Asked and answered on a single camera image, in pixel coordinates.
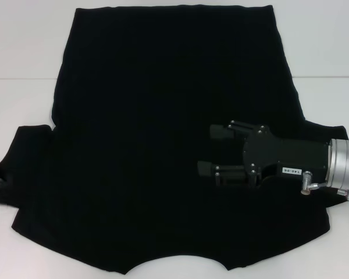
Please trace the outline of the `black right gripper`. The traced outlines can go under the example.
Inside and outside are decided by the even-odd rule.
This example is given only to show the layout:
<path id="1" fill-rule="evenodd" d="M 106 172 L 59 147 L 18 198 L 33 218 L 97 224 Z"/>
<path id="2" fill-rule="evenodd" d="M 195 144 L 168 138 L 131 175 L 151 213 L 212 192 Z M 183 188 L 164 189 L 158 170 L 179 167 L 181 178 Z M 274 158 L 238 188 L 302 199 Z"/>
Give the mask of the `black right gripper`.
<path id="1" fill-rule="evenodd" d="M 256 186 L 270 176 L 302 180 L 306 171 L 312 182 L 326 181 L 329 169 L 329 144 L 298 139 L 282 139 L 273 135 L 268 127 L 260 128 L 240 121 L 212 124 L 212 140 L 242 141 L 243 163 L 225 166 L 198 161 L 200 177 L 212 178 L 216 186 Z"/>

